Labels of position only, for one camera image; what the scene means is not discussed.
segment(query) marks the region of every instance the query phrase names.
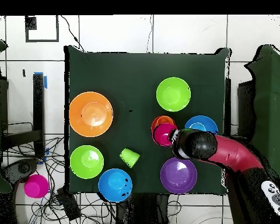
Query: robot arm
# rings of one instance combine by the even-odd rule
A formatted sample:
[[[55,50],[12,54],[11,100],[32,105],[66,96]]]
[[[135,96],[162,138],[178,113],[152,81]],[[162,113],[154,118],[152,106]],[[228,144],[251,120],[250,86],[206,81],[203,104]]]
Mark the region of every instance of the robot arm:
[[[242,143],[195,129],[172,134],[179,159],[198,159],[226,169],[226,186],[235,224],[280,224],[280,179],[266,159]]]

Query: black stand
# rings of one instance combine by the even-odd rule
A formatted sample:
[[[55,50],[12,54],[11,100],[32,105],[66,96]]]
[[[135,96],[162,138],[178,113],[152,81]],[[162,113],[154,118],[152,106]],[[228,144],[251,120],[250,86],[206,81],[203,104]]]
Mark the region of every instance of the black stand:
[[[7,129],[7,89],[8,82],[0,80],[2,100],[2,130]],[[33,130],[15,134],[4,134],[1,150],[34,142],[35,157],[44,156],[44,83],[42,75],[33,75]]]

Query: table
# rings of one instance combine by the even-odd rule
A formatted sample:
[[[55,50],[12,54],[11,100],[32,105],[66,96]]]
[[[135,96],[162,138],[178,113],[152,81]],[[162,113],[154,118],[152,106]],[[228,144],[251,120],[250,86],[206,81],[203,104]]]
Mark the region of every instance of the table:
[[[128,54],[117,52],[81,52],[68,48],[69,101],[78,94],[95,91],[112,104],[111,127],[101,136],[85,138],[69,128],[69,155],[81,145],[93,145],[104,156],[103,171],[95,178],[84,180],[69,171],[70,192],[98,192],[100,175],[119,168],[132,178],[133,193],[169,193],[161,184],[160,170],[173,157],[170,148],[152,140],[151,123],[160,115],[173,118],[179,128],[193,116],[206,115],[223,134],[225,97],[225,59],[228,48],[216,54]],[[191,100],[181,111],[171,113],[156,101],[158,84],[171,76],[184,79],[191,89]],[[130,169],[119,157],[124,148],[141,155]],[[193,161],[198,180],[190,193],[226,194],[221,185],[222,171],[215,165]]]

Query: blue tape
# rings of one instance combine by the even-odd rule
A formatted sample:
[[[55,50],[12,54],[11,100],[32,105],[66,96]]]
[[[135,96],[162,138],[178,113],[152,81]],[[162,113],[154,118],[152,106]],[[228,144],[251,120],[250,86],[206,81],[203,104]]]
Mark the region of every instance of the blue tape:
[[[41,160],[42,160],[42,162],[39,162],[39,163],[38,163],[38,165],[42,165],[42,164],[44,164],[44,162],[46,162],[46,161],[47,161],[47,158],[46,158],[46,157],[43,157]]]
[[[47,84],[47,76],[44,76],[44,87],[45,89],[48,88],[48,84]]]

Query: electrical cord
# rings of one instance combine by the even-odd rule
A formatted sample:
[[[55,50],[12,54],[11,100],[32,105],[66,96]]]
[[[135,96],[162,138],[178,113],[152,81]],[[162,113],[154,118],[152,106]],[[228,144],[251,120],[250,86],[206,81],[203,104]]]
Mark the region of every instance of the electrical cord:
[[[68,23],[68,21],[67,21],[67,19],[65,18],[65,17],[63,17],[62,15],[60,15],[65,21],[66,21],[66,23],[68,24],[68,30],[69,30],[69,32],[71,33],[71,35],[74,37],[73,39],[81,46],[81,44],[80,44],[80,42],[78,41],[78,39],[76,38],[76,36],[74,36],[74,34],[71,32],[71,29],[69,28],[69,23]]]
[[[150,25],[152,26],[152,15],[150,15],[150,19],[149,19],[149,22],[151,23]],[[149,35],[148,35],[148,41],[147,41],[147,44],[146,44],[146,53],[148,53],[148,43],[149,43],[149,39],[151,37],[151,33],[152,33],[152,30],[149,32]]]

